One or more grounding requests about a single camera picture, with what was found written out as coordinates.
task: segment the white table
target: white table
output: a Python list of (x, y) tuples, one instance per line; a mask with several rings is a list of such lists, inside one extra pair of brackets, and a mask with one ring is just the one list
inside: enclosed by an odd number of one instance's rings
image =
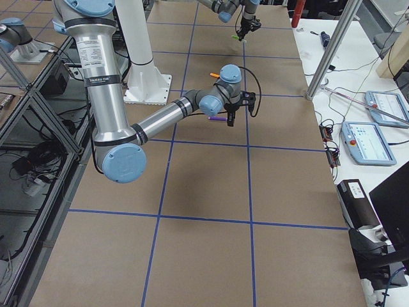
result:
[[(337, 21), (334, 20), (307, 20), (302, 19), (296, 29), (293, 30), (295, 40), (297, 42), (298, 51), (302, 60), (305, 74), (315, 73), (316, 67), (321, 60), (324, 49), (321, 45), (320, 37), (311, 34), (310, 31), (321, 33), (325, 31), (332, 35), (336, 27)], [(336, 70), (344, 70), (349, 68), (358, 68), (362, 65), (372, 62), (376, 59), (378, 54), (373, 48), (371, 42), (366, 36), (364, 30), (359, 22), (352, 22), (344, 40), (339, 47), (336, 56), (332, 60), (332, 65)], [(326, 74), (329, 80), (327, 85), (329, 88), (336, 88), (341, 86), (351, 91), (389, 91), (396, 89), (397, 86), (392, 79), (380, 79), (376, 74), (376, 68), (381, 62), (380, 59), (365, 66), (359, 70), (349, 70), (346, 72), (331, 72)], [(309, 83), (313, 77), (306, 76)], [(338, 89), (338, 91), (353, 97), (354, 93), (348, 93), (345, 90)], [(357, 94), (356, 99), (364, 101), (364, 94)], [(323, 120), (331, 118), (335, 123), (341, 123), (343, 117), (328, 107), (328, 93), (319, 91), (313, 99), (315, 110), (322, 114)], [(348, 110), (349, 102), (341, 97), (332, 95), (331, 107), (345, 114)], [(320, 116), (317, 115), (317, 120), (320, 122)], [(346, 121), (349, 122), (373, 122), (369, 112), (365, 107), (358, 104), (352, 104), (351, 109), (346, 115)], [(409, 143), (403, 145), (392, 146), (392, 152), (397, 160), (395, 166), (359, 166), (350, 157), (348, 149), (341, 144), (339, 140), (340, 125), (334, 127), (332, 134), (334, 141), (339, 145), (341, 155), (341, 166), (338, 167), (338, 174), (335, 184), (338, 184), (344, 179), (359, 179), (366, 193), (369, 193), (380, 182), (385, 180), (395, 170), (400, 168), (403, 164), (409, 161)], [(381, 130), (389, 143), (396, 143), (406, 141), (409, 139), (409, 129), (398, 129), (392, 127), (381, 127)], [(393, 307), (407, 307), (409, 304), (409, 287), (395, 288), (389, 290), (390, 297), (387, 298), (387, 306)]]

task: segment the robotic arm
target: robotic arm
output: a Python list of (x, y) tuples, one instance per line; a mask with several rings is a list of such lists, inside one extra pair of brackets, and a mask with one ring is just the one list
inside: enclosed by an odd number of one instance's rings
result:
[(229, 125), (234, 124), (240, 106), (254, 108), (255, 94), (240, 90), (240, 69), (226, 65), (211, 89), (188, 91), (140, 123), (129, 125), (112, 46), (114, 0), (98, 0), (98, 5), (88, 0), (55, 0), (54, 7), (54, 27), (77, 42), (96, 121), (96, 163), (107, 178), (127, 183), (140, 177), (146, 166), (140, 145), (199, 108), (213, 116), (225, 107)]
[(37, 44), (18, 18), (0, 20), (0, 47), (7, 53), (17, 47), (25, 59), (31, 59), (40, 53)]
[(237, 30), (238, 40), (242, 41), (248, 32), (254, 32), (261, 27), (260, 20), (256, 18), (255, 13), (260, 0), (197, 0), (207, 6), (213, 12), (219, 14), (219, 19), (223, 22), (229, 22), (239, 5), (243, 6), (242, 20), (240, 29)]

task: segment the purple marker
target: purple marker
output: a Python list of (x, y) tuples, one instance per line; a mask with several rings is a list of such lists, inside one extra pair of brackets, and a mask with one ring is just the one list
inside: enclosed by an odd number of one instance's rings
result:
[(208, 119), (209, 120), (218, 120), (220, 122), (225, 122), (226, 120), (228, 120), (226, 117), (217, 117), (217, 116), (209, 116)]

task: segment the blue cable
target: blue cable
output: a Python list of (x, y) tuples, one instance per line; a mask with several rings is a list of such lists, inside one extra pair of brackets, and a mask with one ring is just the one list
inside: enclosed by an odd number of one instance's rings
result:
[(390, 284), (392, 283), (392, 280), (394, 279), (394, 277), (402, 270), (404, 270), (405, 267), (401, 267), (400, 269), (396, 270), (389, 278), (388, 280), (388, 284), (386, 286), (385, 289), (385, 293), (383, 294), (383, 302), (382, 302), (382, 307), (385, 307), (385, 303), (386, 303), (386, 297), (388, 296), (388, 289), (390, 287)]

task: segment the table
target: table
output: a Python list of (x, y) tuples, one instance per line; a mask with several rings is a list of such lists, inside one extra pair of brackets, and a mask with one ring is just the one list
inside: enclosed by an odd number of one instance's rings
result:
[[(320, 37), (313, 35), (310, 31), (321, 33), (325, 31), (328, 34), (332, 34), (337, 21), (333, 20), (305, 20), (302, 19), (298, 25), (298, 30), (294, 29), (295, 40), (297, 41), (298, 50), (300, 52), (300, 58), (302, 60), (305, 74), (313, 74), (315, 72), (318, 63), (323, 55), (323, 47), (321, 45)], [(354, 21), (345, 38), (339, 47), (332, 65), (336, 67), (336, 70), (344, 70), (349, 68), (358, 68), (362, 65), (368, 64), (378, 57), (371, 42), (367, 38), (364, 30), (360, 26), (359, 22)], [(395, 82), (391, 79), (380, 79), (375, 70), (380, 59), (373, 61), (372, 64), (362, 67), (359, 70), (350, 70), (345, 72), (331, 72), (326, 74), (326, 78), (329, 80), (328, 87), (336, 88), (338, 86), (346, 88), (351, 91), (389, 91), (400, 93), (397, 89)], [(312, 77), (306, 76), (307, 82)], [(343, 89), (338, 89), (340, 92), (354, 96), (353, 93), (348, 93)], [(364, 101), (364, 94), (358, 94), (356, 99)], [(343, 118), (340, 114), (328, 108), (329, 98), (328, 93), (322, 91), (318, 92), (313, 99), (314, 108), (316, 111), (322, 114), (323, 119), (331, 118), (335, 123), (341, 123)], [(339, 111), (341, 114), (345, 114), (348, 109), (348, 102), (333, 95), (331, 98), (331, 106)], [(320, 115), (317, 114), (317, 120), (320, 122)], [(352, 107), (346, 115), (346, 120), (350, 122), (372, 122), (372, 119), (368, 111), (360, 105), (352, 104)], [(340, 162), (341, 166), (338, 167), (337, 177), (335, 183), (338, 184), (344, 179), (359, 179), (366, 193), (369, 193), (380, 182), (391, 175), (395, 170), (409, 161), (408, 151), (409, 145), (392, 146), (393, 154), (397, 159), (395, 166), (379, 167), (379, 166), (359, 166), (354, 163), (348, 153), (348, 149), (343, 143), (339, 141), (339, 131), (341, 126), (336, 125), (334, 127), (333, 138), (334, 141), (340, 145)], [(391, 127), (381, 127), (381, 130), (389, 143), (395, 143), (409, 139), (408, 129), (394, 129)], [(387, 304), (390, 306), (403, 307), (407, 305), (409, 301), (409, 287), (392, 289), (391, 296), (388, 298)]]
[[(234, 128), (181, 121), (144, 145), (131, 184), (88, 163), (30, 306), (365, 306), (287, 11), (257, 16), (242, 44), (235, 17), (155, 3), (148, 29), (171, 99), (234, 63), (259, 78), (260, 114), (240, 110)], [(257, 90), (249, 74), (242, 86)], [(157, 108), (127, 106), (130, 122)]]

